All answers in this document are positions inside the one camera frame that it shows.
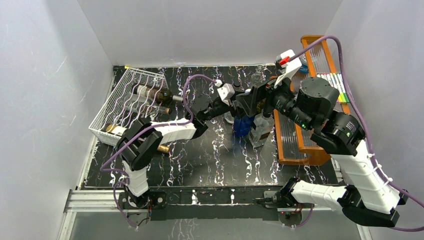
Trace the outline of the clear square liquor bottle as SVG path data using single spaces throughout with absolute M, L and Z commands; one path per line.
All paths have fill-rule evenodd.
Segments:
M 266 143 L 274 125 L 275 121 L 271 116 L 265 117 L 262 112 L 255 116 L 248 136 L 248 140 L 254 149 L 262 147 Z

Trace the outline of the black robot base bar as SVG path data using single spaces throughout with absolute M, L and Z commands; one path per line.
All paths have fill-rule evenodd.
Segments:
M 128 188 L 118 195 L 120 210 L 146 210 L 151 221 L 176 219 L 261 219 L 288 226 L 302 222 L 309 203 L 284 197 L 280 186 L 154 187 L 141 196 Z

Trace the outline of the clear round glass bottle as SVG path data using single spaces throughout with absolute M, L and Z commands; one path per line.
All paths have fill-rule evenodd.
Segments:
M 235 82 L 235 83 L 233 83 L 233 84 L 231 84 L 231 85 L 233 86 L 233 88 L 234 88 L 234 90 L 235 90 L 235 92 L 236 92 L 236 93 L 241 93 L 242 88 L 241 88 L 241 84 L 240 84 L 240 83 Z M 233 125 L 234 120 L 235 120 L 235 117 L 234 117 L 234 116 L 232 116 L 232 115 L 230 114 L 230 111 L 228 111 L 228 112 L 226 112 L 226 113 L 224 114 L 224 119 L 225 119 L 225 120 L 226 120 L 229 124 Z

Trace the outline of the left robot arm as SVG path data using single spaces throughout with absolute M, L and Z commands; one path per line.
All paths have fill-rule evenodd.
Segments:
M 140 209 L 149 203 L 147 166 L 161 144 L 196 139 L 208 129 L 207 121 L 230 111 L 234 112 L 235 108 L 217 97 L 203 110 L 191 109 L 192 122 L 189 122 L 190 113 L 182 119 L 167 122 L 149 122 L 146 118 L 140 118 L 124 131 L 116 147 L 119 148 L 119 156 L 128 178 L 125 185 L 128 203 Z

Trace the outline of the blue liquor bottle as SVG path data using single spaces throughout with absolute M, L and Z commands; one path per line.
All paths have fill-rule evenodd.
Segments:
M 233 123 L 233 132 L 236 137 L 244 137 L 247 136 L 251 130 L 254 116 L 244 115 L 242 117 L 235 116 Z

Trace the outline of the dark silver-capped wine bottle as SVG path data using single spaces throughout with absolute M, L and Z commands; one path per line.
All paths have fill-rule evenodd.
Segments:
M 167 88 L 157 89 L 139 84 L 135 86 L 135 89 L 132 92 L 142 97 L 152 98 L 155 102 L 162 104 L 183 102 L 183 98 L 181 96 L 173 94 Z

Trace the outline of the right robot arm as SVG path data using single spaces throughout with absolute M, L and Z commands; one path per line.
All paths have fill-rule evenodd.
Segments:
M 263 113 L 277 110 L 296 125 L 312 132 L 310 139 L 336 160 L 349 179 L 347 186 L 311 184 L 291 178 L 280 192 L 258 201 L 265 206 L 295 207 L 314 204 L 341 210 L 352 222 L 367 227 L 393 228 L 399 220 L 396 207 L 407 197 L 392 188 L 378 175 L 367 150 L 366 133 L 352 115 L 335 110 L 339 91 L 320 77 L 301 82 L 294 94 L 291 80 L 276 79 L 254 85 L 247 93 L 238 94 L 236 105 L 253 116 L 264 101 Z

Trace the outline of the clear cork-stoppered bottle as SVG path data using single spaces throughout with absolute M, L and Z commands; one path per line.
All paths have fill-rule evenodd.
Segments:
M 159 105 L 149 97 L 135 94 L 127 95 L 123 100 L 123 106 L 126 111 L 146 116 L 152 114 L 170 115 L 172 113 L 172 109 L 169 107 Z

